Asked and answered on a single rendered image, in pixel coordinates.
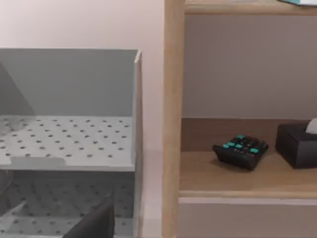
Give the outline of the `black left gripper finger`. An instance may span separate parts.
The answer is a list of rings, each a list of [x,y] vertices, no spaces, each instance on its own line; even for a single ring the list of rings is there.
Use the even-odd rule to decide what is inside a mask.
[[[114,198],[107,196],[63,238],[114,238]]]

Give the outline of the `grey pierced shelf rack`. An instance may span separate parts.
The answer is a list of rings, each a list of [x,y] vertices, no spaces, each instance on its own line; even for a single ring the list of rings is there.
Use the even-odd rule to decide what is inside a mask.
[[[142,53],[0,48],[0,238],[63,238],[107,196],[137,238]]]

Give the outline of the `wooden open shelf unit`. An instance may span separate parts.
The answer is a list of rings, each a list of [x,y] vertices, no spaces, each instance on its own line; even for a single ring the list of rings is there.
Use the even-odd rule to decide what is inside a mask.
[[[162,238],[176,238],[186,14],[317,16],[317,6],[283,0],[164,0]]]

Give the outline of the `black calculator with teal keys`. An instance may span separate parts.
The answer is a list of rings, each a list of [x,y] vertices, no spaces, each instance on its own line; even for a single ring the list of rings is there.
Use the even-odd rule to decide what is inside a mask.
[[[224,144],[212,146],[220,162],[249,171],[256,168],[268,149],[265,141],[241,134]]]

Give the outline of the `black tissue box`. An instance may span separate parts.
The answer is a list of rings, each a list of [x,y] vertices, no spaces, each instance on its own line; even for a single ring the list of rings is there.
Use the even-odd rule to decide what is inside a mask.
[[[294,169],[317,168],[317,134],[306,132],[308,124],[285,123],[277,128],[275,150]]]

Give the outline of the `teal object on shelf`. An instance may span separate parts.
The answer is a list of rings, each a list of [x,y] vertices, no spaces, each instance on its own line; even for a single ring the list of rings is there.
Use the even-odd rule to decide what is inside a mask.
[[[300,6],[317,6],[317,0],[280,0]]]

